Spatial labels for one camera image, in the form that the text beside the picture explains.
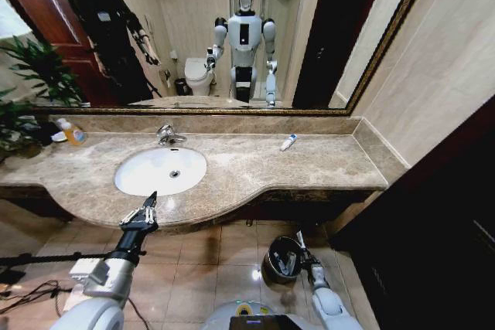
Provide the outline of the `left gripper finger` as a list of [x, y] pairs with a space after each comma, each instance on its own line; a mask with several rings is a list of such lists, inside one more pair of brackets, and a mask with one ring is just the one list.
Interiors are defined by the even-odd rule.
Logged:
[[141, 207], [133, 209], [120, 222], [121, 226], [131, 222], [136, 223], [152, 223], [152, 197], [148, 197]]
[[145, 222], [147, 224], [154, 224], [156, 222], [156, 202], [157, 192], [154, 191], [145, 201]]

